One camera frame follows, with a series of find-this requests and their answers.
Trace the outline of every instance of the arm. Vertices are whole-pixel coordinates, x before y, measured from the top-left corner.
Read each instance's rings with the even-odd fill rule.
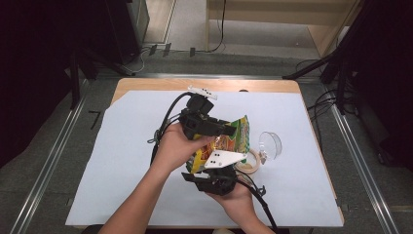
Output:
[[[237,183],[234,190],[225,196],[207,195],[218,202],[228,217],[236,222],[246,234],[274,233],[257,217],[252,204],[252,195],[246,187]]]
[[[143,179],[109,218],[99,233],[145,233],[149,219],[170,173],[214,137],[188,140],[180,124],[167,128],[158,152]]]

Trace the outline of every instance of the white bracket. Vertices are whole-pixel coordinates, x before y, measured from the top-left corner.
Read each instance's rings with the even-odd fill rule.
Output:
[[[206,169],[224,168],[228,165],[240,162],[246,159],[247,154],[230,152],[225,150],[213,150],[209,155],[204,167]]]
[[[207,97],[207,98],[218,99],[218,95],[213,95],[207,89],[194,88],[192,85],[190,85],[188,87],[188,90],[192,93],[202,95],[202,96]]]

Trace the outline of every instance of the table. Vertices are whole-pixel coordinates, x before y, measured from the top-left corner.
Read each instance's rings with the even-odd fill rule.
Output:
[[[232,120],[242,117],[240,113],[247,114],[250,139],[263,131],[258,127],[260,122],[270,123],[264,126],[265,130],[268,126],[277,129],[283,143],[282,155],[262,166],[254,180],[258,186],[266,186],[264,200],[279,227],[343,225],[344,218],[336,205],[334,189],[295,81],[178,78],[128,78],[119,82],[66,225],[102,224],[115,212],[149,167],[153,145],[146,140],[153,136],[174,98],[189,85],[209,88],[218,94],[211,116]],[[185,103],[179,102],[175,110],[180,111]],[[252,106],[271,113],[269,103],[280,112],[276,118],[279,121],[271,114],[248,111]],[[300,147],[294,140],[301,141]],[[251,147],[257,143],[250,142]],[[235,227],[218,204],[200,193],[193,183],[183,180],[180,173],[185,171],[181,167],[171,174],[149,226]],[[270,225],[259,203],[254,203],[257,215]]]
[[[209,20],[222,20],[223,0],[206,1],[206,50]],[[321,57],[359,11],[360,0],[227,0],[225,20],[307,24]]]

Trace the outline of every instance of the white tabletop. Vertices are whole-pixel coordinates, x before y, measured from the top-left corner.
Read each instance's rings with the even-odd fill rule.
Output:
[[[66,225],[102,224],[130,195],[149,167],[153,144],[146,141],[181,91],[131,91],[105,112],[94,151],[86,167]],[[250,145],[258,149],[262,132],[282,140],[282,154],[268,161],[254,175],[279,227],[343,226],[328,172],[300,94],[219,93],[210,116],[227,121],[247,115]],[[178,103],[177,114],[187,98]],[[153,212],[155,227],[234,227],[219,204],[173,172]],[[254,199],[255,210],[268,218]]]

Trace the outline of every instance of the person's left hand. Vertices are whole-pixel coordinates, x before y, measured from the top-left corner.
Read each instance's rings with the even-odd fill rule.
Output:
[[[181,124],[170,125],[162,136],[151,167],[160,167],[170,173],[188,161],[197,149],[214,139],[215,136],[202,136],[199,139],[189,140],[183,134]]]

